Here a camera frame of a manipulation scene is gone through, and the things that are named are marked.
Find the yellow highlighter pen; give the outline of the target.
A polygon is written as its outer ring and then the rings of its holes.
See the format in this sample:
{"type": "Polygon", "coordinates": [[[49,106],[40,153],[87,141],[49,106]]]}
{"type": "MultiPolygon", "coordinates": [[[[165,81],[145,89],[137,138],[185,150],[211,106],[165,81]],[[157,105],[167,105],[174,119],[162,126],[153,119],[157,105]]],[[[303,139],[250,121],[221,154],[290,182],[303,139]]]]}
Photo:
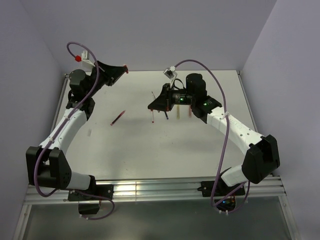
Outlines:
{"type": "Polygon", "coordinates": [[[180,105],[176,105],[176,119],[180,120],[180,105]]]}

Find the pink pen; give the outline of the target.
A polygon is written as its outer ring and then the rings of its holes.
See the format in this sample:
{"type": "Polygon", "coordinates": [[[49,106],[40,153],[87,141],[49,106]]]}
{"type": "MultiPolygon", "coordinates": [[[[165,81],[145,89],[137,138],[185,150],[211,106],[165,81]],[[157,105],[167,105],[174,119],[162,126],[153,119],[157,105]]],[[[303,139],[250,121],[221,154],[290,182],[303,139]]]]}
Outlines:
{"type": "Polygon", "coordinates": [[[113,126],[124,114],[126,110],[123,110],[111,123],[110,125],[113,126]]]}

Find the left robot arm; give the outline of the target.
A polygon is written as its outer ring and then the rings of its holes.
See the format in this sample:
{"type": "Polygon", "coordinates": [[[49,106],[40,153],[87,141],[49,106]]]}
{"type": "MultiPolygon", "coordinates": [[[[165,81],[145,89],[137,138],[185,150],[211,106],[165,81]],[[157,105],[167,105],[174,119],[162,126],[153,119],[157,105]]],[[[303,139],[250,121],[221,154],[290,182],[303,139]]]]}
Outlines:
{"type": "Polygon", "coordinates": [[[39,146],[31,146],[26,151],[30,185],[37,190],[45,187],[54,191],[79,191],[86,200],[96,197],[98,188],[95,177],[72,171],[65,154],[78,131],[93,113],[93,96],[103,86],[113,86],[127,72],[126,65],[111,66],[98,62],[90,74],[82,69],[73,70],[69,74],[70,90],[62,119],[39,146]]]}

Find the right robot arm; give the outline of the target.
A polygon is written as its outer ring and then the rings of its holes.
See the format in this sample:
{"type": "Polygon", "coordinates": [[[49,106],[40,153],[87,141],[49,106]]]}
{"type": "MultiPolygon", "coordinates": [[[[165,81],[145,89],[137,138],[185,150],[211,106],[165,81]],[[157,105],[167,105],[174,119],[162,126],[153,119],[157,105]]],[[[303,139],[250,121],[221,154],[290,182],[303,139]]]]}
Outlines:
{"type": "Polygon", "coordinates": [[[202,120],[231,140],[244,154],[243,163],[218,175],[217,191],[229,194],[234,186],[245,182],[260,183],[280,166],[277,140],[272,135],[264,136],[240,122],[228,113],[224,106],[206,90],[206,82],[200,73],[191,73],[182,88],[175,86],[177,74],[166,70],[170,79],[162,86],[159,96],[148,105],[149,110],[169,112],[175,105],[187,105],[198,119],[202,120]]]}

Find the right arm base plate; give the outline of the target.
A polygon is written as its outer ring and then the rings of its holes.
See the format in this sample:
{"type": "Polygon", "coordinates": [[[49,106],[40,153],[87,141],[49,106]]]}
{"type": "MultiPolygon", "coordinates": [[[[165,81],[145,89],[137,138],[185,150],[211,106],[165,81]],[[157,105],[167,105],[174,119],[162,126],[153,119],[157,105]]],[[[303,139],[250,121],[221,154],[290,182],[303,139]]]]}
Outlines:
{"type": "MultiPolygon", "coordinates": [[[[197,191],[201,192],[203,197],[210,197],[212,194],[212,189],[214,186],[215,181],[209,180],[209,181],[201,181],[200,187],[197,188],[197,191]]],[[[227,186],[222,180],[219,180],[214,192],[215,197],[224,197],[237,187],[239,187],[240,184],[236,184],[234,186],[227,186]]],[[[242,186],[237,191],[233,193],[235,196],[244,196],[246,194],[245,188],[242,186]]]]}

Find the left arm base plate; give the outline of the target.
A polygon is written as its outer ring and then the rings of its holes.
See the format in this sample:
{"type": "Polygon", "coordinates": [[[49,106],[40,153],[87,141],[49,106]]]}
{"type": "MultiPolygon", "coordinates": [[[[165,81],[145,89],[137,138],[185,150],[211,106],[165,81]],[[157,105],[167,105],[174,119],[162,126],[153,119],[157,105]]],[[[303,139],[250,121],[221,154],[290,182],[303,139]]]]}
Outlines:
{"type": "Polygon", "coordinates": [[[80,190],[80,192],[70,191],[68,194],[67,200],[70,202],[78,202],[78,201],[97,201],[97,200],[104,200],[108,198],[110,200],[113,199],[114,193],[114,185],[113,184],[102,184],[97,185],[95,189],[89,190],[80,190]]]}

